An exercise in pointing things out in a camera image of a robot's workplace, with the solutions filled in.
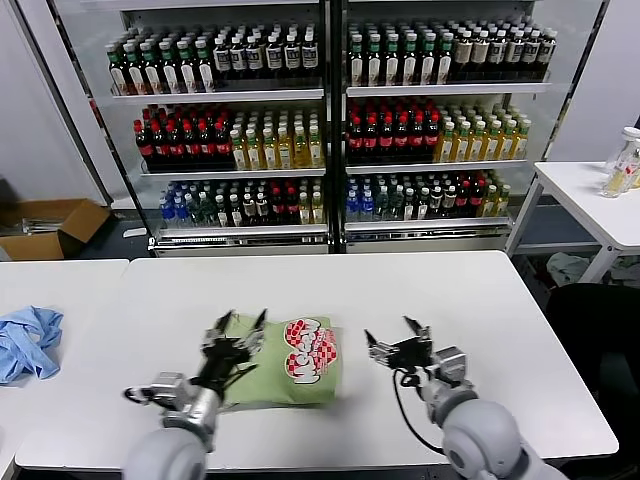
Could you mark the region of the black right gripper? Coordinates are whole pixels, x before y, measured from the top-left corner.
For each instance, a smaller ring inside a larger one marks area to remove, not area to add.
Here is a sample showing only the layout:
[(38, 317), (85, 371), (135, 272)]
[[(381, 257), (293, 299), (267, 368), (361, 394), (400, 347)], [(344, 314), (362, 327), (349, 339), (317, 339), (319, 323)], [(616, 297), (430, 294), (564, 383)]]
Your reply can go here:
[(430, 327), (408, 316), (404, 316), (404, 320), (416, 337), (393, 346), (378, 341), (369, 330), (364, 330), (369, 357), (380, 365), (389, 364), (392, 370), (426, 369), (433, 364)]

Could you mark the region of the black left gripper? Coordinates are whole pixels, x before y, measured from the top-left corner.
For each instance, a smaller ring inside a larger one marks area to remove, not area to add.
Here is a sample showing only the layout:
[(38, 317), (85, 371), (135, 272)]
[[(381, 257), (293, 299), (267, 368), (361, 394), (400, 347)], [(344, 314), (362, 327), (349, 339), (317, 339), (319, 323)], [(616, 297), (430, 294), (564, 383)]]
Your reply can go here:
[(197, 374), (197, 386), (224, 395), (227, 388), (250, 372), (250, 367), (241, 365), (250, 361), (250, 354), (258, 353), (264, 343), (264, 326), (267, 317), (264, 309), (241, 339), (225, 338), (225, 331), (234, 316), (230, 310), (214, 321), (211, 328), (205, 331), (202, 341), (204, 364)]

